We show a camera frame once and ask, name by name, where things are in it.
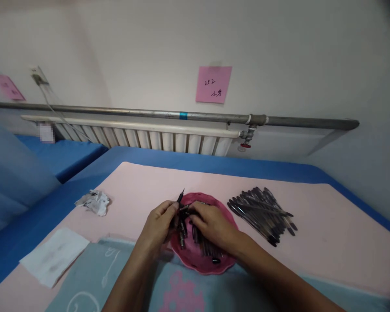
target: pink sticky note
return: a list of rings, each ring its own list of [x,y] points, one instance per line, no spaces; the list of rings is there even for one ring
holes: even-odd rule
[[[16,88],[15,84],[9,76],[0,75],[0,90],[3,92],[6,98],[20,101],[25,100],[24,96]]]
[[[232,68],[232,66],[200,66],[196,101],[224,103]]]

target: hand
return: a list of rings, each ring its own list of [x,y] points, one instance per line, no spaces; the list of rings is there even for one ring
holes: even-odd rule
[[[193,224],[202,232],[202,234],[212,243],[225,250],[229,254],[235,252],[236,244],[240,241],[240,231],[228,222],[221,211],[215,206],[201,204],[196,201],[189,206],[196,210],[197,215],[190,215]]]
[[[157,256],[163,243],[170,236],[169,224],[178,211],[179,204],[164,201],[154,208],[147,217],[142,233],[136,242],[136,247],[143,247],[145,252]]]

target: pink bowl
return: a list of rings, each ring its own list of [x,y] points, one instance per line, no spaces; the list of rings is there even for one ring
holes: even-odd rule
[[[212,206],[218,207],[224,217],[236,228],[238,229],[232,214],[228,211],[228,209],[218,200],[210,195],[206,195],[203,193],[188,193],[183,196],[181,200],[181,204],[188,205],[195,201],[205,202]],[[224,257],[220,258],[220,264],[213,264],[211,257],[203,257],[201,249],[199,245],[194,243],[192,238],[192,225],[189,224],[189,218],[186,218],[186,228],[188,229],[188,238],[185,239],[186,249],[181,250],[179,244],[179,235],[175,232],[171,238],[171,246],[173,251],[178,255],[183,264],[193,269],[200,274],[208,275],[208,274],[222,274],[226,271],[226,269],[232,267],[235,264],[235,259],[230,255],[223,253]]]

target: pink bed sheet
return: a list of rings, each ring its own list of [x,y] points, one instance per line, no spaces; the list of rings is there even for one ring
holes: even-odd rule
[[[390,232],[327,184],[252,179],[124,162],[97,187],[112,200],[105,217],[75,208],[43,242],[61,227],[93,242],[109,234],[136,240],[148,213],[166,199],[176,200],[183,188],[187,193],[203,192],[227,203],[242,190],[255,186],[272,191],[281,206],[294,214],[293,222],[299,231],[295,237],[285,232],[275,248],[233,215],[241,231],[297,273],[390,298]],[[0,311],[44,311],[63,279],[64,276],[53,289],[48,289],[18,265],[0,284]]]

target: radiator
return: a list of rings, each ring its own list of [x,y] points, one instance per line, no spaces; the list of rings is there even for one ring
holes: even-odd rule
[[[233,139],[240,131],[169,126],[150,123],[103,121],[65,118],[72,128],[59,117],[22,115],[24,120],[35,124],[53,122],[66,140],[87,142],[84,133],[94,143],[108,148],[130,146],[153,150],[166,150],[190,154],[225,156]]]

